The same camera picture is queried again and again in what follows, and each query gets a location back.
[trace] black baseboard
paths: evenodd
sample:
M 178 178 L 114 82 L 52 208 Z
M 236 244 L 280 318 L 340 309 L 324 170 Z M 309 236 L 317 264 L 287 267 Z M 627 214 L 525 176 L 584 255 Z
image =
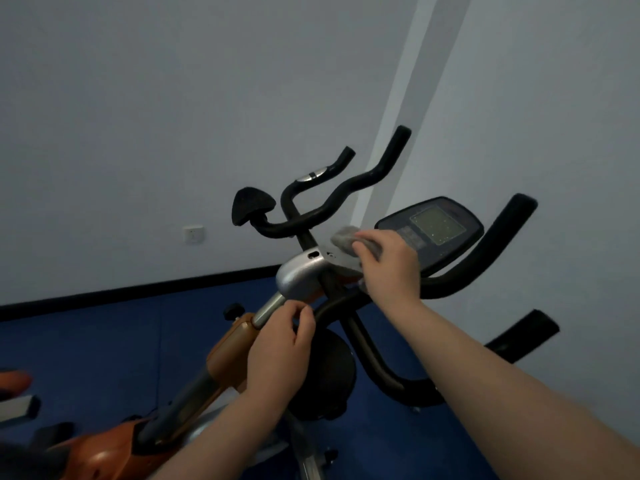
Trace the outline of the black baseboard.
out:
M 130 299 L 149 298 L 150 296 L 167 293 L 208 288 L 210 286 L 228 285 L 242 281 L 259 280 L 261 278 L 272 278 L 276 275 L 279 267 L 279 264 L 254 267 L 252 269 L 231 271 L 229 273 L 185 278 L 183 280 L 165 281 L 162 283 L 151 283 L 149 285 L 130 286 L 127 288 L 117 288 L 115 290 L 95 291 L 92 293 L 62 296 L 60 298 L 48 298 L 38 301 L 16 303 L 14 305 L 4 305 L 0 306 L 0 322 L 36 315 L 66 312 L 68 310 L 87 308 L 89 306 L 107 305 L 108 303 L 128 301 Z

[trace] forearm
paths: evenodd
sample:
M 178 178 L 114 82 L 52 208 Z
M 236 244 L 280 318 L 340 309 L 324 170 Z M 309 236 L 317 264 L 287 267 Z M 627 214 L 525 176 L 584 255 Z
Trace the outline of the forearm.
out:
M 276 427 L 284 409 L 246 392 L 229 404 L 154 480 L 232 480 Z
M 503 480 L 632 478 L 638 449 L 414 303 L 387 314 Z

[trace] blue floor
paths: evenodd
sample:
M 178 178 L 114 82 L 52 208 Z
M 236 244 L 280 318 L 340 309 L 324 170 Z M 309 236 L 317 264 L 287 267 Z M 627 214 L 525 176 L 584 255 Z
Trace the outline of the blue floor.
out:
M 74 421 L 80 433 L 110 428 L 132 414 L 166 404 L 204 364 L 229 323 L 234 301 L 257 310 L 275 292 L 272 278 L 0 322 L 0 367 L 30 372 L 29 393 L 43 400 L 34 421 L 0 430 L 27 443 L 37 428 Z M 424 376 L 404 340 L 373 305 L 360 316 L 398 373 Z M 331 327 L 344 338 L 339 325 Z M 491 468 L 446 406 L 420 411 L 395 403 L 358 363 L 347 412 L 308 424 L 319 449 L 339 450 L 327 470 L 341 479 L 495 479 Z M 291 450 L 250 468 L 243 478 L 293 479 Z

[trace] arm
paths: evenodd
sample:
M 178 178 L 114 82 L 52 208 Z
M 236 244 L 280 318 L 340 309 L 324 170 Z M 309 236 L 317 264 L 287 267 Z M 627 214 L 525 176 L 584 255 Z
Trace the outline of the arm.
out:
M 295 334 L 292 319 L 298 312 Z M 238 478 L 302 386 L 315 329 L 313 311 L 306 304 L 288 301 L 281 306 L 249 352 L 244 393 L 165 463 L 154 480 Z
M 502 480 L 637 478 L 640 450 L 586 409 L 504 361 L 420 301 L 414 250 L 393 231 L 364 231 L 367 288 Z

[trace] exercise bike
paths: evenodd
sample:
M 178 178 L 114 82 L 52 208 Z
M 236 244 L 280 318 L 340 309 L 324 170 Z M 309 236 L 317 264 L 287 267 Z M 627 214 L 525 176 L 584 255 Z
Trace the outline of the exercise bike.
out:
M 356 379 L 355 359 L 360 360 L 368 377 L 382 393 L 407 406 L 425 408 L 444 402 L 437 387 L 428 379 L 400 377 L 385 363 L 369 336 L 357 310 L 371 302 L 358 285 L 362 268 L 354 256 L 330 246 L 318 245 L 310 229 L 329 219 L 347 197 L 374 185 L 388 175 L 411 136 L 399 126 L 380 162 L 371 170 L 341 183 L 320 207 L 300 214 L 296 195 L 338 176 L 354 158 L 346 147 L 338 160 L 327 167 L 300 177 L 280 196 L 287 218 L 271 223 L 267 213 L 276 201 L 267 193 L 246 187 L 236 193 L 232 222 L 249 223 L 270 239 L 296 237 L 303 252 L 284 263 L 276 275 L 278 292 L 256 313 L 245 313 L 233 304 L 225 317 L 233 320 L 228 332 L 212 348 L 202 370 L 174 398 L 170 406 L 154 417 L 131 420 L 96 435 L 84 435 L 57 444 L 46 452 L 30 453 L 31 463 L 42 466 L 42 477 L 63 480 L 139 480 L 176 453 L 195 437 L 202 413 L 228 388 L 242 392 L 246 386 L 249 349 L 269 317 L 287 299 L 313 303 L 326 296 L 314 311 L 317 330 L 307 379 L 293 398 L 287 412 L 291 441 L 300 462 L 303 478 L 322 478 L 322 461 L 304 434 L 300 420 L 335 419 L 345 410 Z M 413 247 L 420 261 L 420 297 L 437 299 L 451 296 L 475 281 L 500 256 L 537 208 L 537 202 L 523 194 L 514 195 L 491 227 L 482 223 L 452 199 L 437 197 L 382 218 L 375 225 L 395 230 Z M 476 247 L 444 274 L 433 276 L 462 254 Z M 347 343 L 326 327 L 339 321 Z M 508 362 L 516 362 L 559 331 L 544 313 L 533 310 L 486 347 Z

